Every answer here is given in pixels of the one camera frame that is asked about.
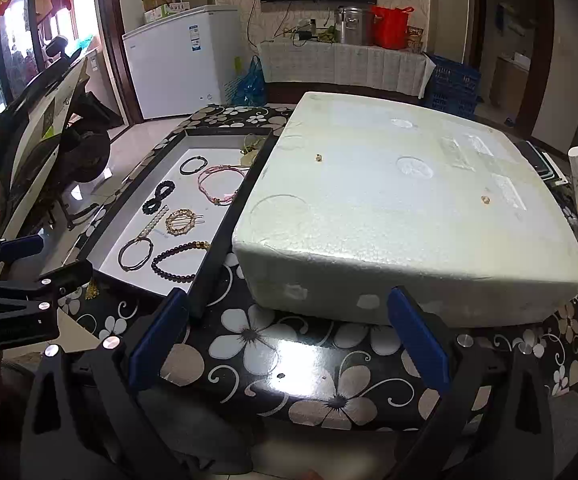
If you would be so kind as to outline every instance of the white tablecloth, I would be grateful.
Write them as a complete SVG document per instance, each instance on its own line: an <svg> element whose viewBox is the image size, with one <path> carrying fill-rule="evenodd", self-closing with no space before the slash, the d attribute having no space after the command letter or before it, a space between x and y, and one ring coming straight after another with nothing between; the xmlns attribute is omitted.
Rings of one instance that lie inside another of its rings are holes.
<svg viewBox="0 0 578 480"><path fill-rule="evenodd" d="M435 63L424 54L277 38L258 45L265 82L367 86L422 99Z"/></svg>

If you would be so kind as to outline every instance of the brown beaded bracelet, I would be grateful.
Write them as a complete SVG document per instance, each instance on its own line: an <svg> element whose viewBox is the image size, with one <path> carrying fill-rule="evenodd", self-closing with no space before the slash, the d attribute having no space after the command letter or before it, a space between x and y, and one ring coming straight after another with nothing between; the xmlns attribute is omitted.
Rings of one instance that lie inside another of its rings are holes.
<svg viewBox="0 0 578 480"><path fill-rule="evenodd" d="M155 272L160 278L164 278L165 280L169 280L170 282L177 282L177 283L190 283L194 281L195 274L189 274L187 276L178 276L177 274L172 274L170 272L165 272L162 269L158 268L158 264L162 261L167 259L174 254L181 253L183 251L188 251L189 249L204 249L205 251L209 250L211 244L209 242L188 242L182 244L178 247L174 247L173 249L169 249L168 251L164 251L162 254L159 254L153 261L151 262L151 269Z"/></svg>

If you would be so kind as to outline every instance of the basket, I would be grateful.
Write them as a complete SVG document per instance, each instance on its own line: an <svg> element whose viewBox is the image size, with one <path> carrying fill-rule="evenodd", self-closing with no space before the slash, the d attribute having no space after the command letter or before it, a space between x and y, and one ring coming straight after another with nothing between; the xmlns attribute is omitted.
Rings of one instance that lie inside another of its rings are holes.
<svg viewBox="0 0 578 480"><path fill-rule="evenodd" d="M436 64L436 68L427 85L424 106L473 119L480 72L445 57L427 55Z"/></svg>

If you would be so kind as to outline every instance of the blue clamp pad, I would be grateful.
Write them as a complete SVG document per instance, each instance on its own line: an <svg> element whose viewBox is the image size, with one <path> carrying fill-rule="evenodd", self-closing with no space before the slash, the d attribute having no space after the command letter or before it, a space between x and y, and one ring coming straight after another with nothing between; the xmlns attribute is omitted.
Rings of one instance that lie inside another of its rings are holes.
<svg viewBox="0 0 578 480"><path fill-rule="evenodd" d="M399 287L387 298L389 322L409 353L425 386L444 394L449 390L449 358L420 317L420 307L411 304Z"/></svg>
<svg viewBox="0 0 578 480"><path fill-rule="evenodd" d="M44 241L42 237L38 235L25 236L9 242L2 242L0 244L0 261L10 264L20 258L39 254L43 248Z"/></svg>
<svg viewBox="0 0 578 480"><path fill-rule="evenodd" d="M160 315L151 323L128 359L129 387L134 392L148 390L155 384L171 347L187 327L189 305L184 290L173 288L163 301L166 305Z"/></svg>

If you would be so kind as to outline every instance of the styrofoam box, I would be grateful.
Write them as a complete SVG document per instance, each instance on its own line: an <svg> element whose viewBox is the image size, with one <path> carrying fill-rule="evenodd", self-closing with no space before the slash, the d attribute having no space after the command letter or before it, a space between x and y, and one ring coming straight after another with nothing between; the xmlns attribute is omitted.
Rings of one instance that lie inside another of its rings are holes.
<svg viewBox="0 0 578 480"><path fill-rule="evenodd" d="M261 306L352 322L388 324L396 285L460 327L539 322L578 293L572 230L503 133L361 96L304 95L233 247Z"/></svg>

